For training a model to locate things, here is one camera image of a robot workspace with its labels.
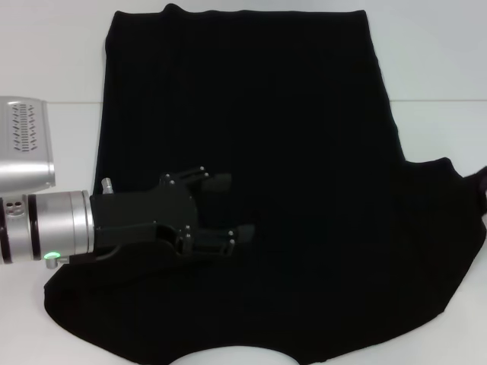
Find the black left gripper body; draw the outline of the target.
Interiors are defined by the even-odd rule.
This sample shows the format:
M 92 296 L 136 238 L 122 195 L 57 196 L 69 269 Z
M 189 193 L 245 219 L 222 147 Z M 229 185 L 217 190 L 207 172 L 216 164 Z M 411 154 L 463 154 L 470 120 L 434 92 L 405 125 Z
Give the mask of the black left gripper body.
M 199 217 L 191 189 L 198 183 L 198 173 L 165 173 L 153 189 L 92 195 L 95 259 L 108 259 L 136 243 L 161 243 L 178 255 L 193 254 Z

